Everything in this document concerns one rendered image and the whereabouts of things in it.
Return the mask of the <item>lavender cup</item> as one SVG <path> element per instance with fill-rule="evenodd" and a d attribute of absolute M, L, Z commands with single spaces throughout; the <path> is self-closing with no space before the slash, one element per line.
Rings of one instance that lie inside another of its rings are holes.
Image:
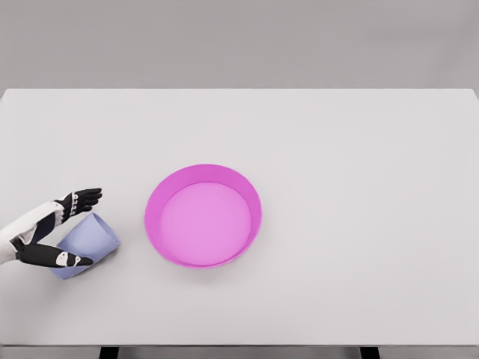
<path fill-rule="evenodd" d="M 96 213 L 91 213 L 83 218 L 56 247 L 80 257 L 91 258 L 93 264 L 50 269 L 50 271 L 59 279 L 69 279 L 94 266 L 116 250 L 119 245 L 120 240 L 113 229 Z"/>

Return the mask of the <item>pink round plate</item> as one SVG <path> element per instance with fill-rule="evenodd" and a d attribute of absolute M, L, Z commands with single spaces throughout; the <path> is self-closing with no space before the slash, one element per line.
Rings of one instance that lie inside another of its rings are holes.
<path fill-rule="evenodd" d="M 144 227 L 167 261 L 209 269 L 244 254 L 262 219 L 260 196 L 244 175 L 222 165 L 198 164 L 173 172 L 155 187 Z"/>

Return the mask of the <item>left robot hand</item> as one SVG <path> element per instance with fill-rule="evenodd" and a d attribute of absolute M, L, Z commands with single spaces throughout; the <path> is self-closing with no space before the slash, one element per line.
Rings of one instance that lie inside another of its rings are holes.
<path fill-rule="evenodd" d="M 91 211 L 102 196 L 101 188 L 72 191 L 63 198 L 41 204 L 0 229 L 0 266 L 13 261 L 54 269 L 93 264 L 89 257 L 40 241 L 70 218 Z"/>

